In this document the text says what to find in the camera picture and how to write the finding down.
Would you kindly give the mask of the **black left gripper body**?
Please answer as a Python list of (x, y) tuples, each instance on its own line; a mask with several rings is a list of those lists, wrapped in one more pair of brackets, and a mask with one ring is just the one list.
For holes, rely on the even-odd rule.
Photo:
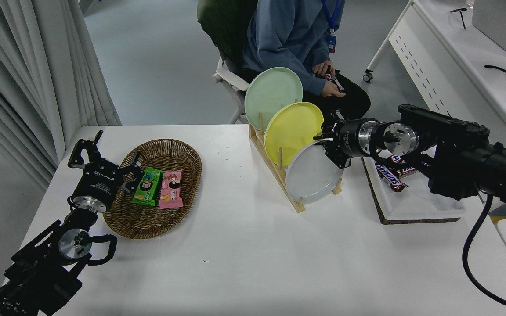
[(119, 187), (124, 184), (123, 177), (118, 175), (119, 169), (120, 166), (106, 159), (86, 164), (72, 194), (72, 207), (90, 211), (109, 210)]

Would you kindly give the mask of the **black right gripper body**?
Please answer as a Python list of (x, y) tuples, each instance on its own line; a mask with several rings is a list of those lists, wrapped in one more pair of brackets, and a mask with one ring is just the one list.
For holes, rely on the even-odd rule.
[(365, 120), (339, 120), (335, 123), (335, 134), (339, 142), (339, 148), (350, 157), (365, 157), (367, 154), (359, 141), (360, 130)]

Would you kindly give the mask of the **person's left hand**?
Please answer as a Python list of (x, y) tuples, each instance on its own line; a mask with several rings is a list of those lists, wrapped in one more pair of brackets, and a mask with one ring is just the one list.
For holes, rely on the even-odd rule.
[(312, 72), (318, 76), (325, 77), (327, 74), (335, 75), (335, 68), (331, 61), (326, 60), (313, 66)]

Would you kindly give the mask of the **person's right hand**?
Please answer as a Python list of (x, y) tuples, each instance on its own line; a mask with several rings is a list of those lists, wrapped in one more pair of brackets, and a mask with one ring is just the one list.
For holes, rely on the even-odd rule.
[(330, 81), (325, 81), (325, 86), (323, 87), (322, 89), (322, 92), (321, 92), (321, 96), (322, 97), (344, 97), (346, 94), (341, 92), (338, 88), (338, 86), (336, 86), (336, 84), (330, 82)]

